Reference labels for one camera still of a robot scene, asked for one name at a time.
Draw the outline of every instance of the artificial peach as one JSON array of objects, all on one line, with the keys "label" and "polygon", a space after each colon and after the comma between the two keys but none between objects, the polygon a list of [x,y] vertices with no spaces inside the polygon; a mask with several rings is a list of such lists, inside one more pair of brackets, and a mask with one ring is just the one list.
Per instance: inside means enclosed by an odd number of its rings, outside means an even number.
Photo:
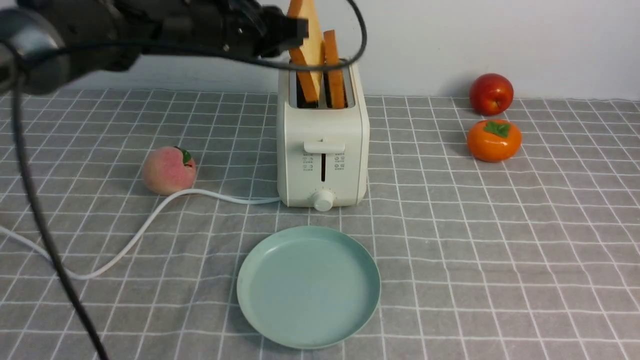
[{"label": "artificial peach", "polygon": [[142,169],[147,188],[159,195],[171,195],[191,188],[196,179],[196,163],[187,150],[165,146],[152,151]]}]

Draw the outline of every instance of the red apple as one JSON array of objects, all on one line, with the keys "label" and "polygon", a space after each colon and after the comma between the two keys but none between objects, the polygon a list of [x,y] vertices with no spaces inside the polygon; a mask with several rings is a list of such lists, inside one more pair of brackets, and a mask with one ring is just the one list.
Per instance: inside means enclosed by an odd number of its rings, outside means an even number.
[{"label": "red apple", "polygon": [[513,86],[500,74],[484,74],[471,85],[471,107],[484,116],[492,116],[507,110],[513,102]]}]

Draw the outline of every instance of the toaster lever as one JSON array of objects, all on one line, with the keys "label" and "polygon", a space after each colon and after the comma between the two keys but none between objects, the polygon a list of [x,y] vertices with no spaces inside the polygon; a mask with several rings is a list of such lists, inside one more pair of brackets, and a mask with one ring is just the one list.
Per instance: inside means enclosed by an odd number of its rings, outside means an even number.
[{"label": "toaster lever", "polygon": [[305,152],[309,154],[340,154],[344,152],[344,144],[327,142],[324,139],[319,142],[304,142]]}]

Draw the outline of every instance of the white toaster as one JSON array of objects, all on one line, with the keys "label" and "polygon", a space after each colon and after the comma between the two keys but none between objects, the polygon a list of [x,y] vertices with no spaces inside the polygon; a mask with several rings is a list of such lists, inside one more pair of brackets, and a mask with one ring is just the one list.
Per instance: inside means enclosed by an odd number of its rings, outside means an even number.
[{"label": "white toaster", "polygon": [[344,70],[347,106],[332,109],[323,88],[304,101],[295,72],[278,78],[278,193],[289,207],[328,211],[358,204],[367,189],[369,116],[357,64]]}]

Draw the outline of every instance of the light blue plate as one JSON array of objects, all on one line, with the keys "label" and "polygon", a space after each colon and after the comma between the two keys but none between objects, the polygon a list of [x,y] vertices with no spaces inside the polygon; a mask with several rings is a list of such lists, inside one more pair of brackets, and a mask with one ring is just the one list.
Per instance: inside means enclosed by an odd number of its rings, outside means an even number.
[{"label": "light blue plate", "polygon": [[246,257],[240,309],[264,337],[292,348],[323,348],[358,332],[380,300],[380,273],[353,238],[318,226],[280,231]]}]

